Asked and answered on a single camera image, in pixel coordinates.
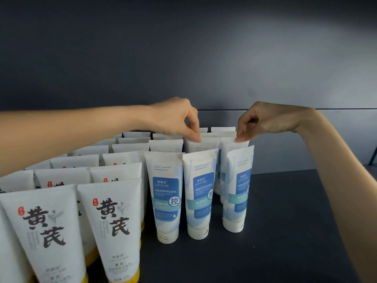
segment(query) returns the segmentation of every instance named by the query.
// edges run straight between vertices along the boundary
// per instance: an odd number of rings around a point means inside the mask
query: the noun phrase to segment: red logo
[[[23,206],[19,207],[18,208],[18,215],[24,215],[25,214],[25,209],[23,208]]]

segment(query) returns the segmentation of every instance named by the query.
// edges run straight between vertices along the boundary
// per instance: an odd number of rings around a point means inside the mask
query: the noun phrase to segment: circular badge with chinese character
[[[212,200],[212,196],[213,196],[213,189],[210,189],[210,191],[208,192],[208,198]]]
[[[179,202],[181,201],[181,199],[179,198],[179,197],[171,197],[170,199],[169,199],[169,204],[171,205],[171,206],[177,206],[177,205],[179,205]]]

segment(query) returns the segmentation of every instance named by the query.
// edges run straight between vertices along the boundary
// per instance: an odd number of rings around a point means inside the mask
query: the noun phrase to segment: dark tabletop
[[[377,177],[377,167],[367,169]],[[149,195],[139,282],[359,281],[315,170],[253,175],[243,231],[225,230],[221,217],[214,196],[209,235],[194,240],[182,205],[179,238],[165,245],[156,237]],[[90,283],[107,282],[100,259],[88,273]]]

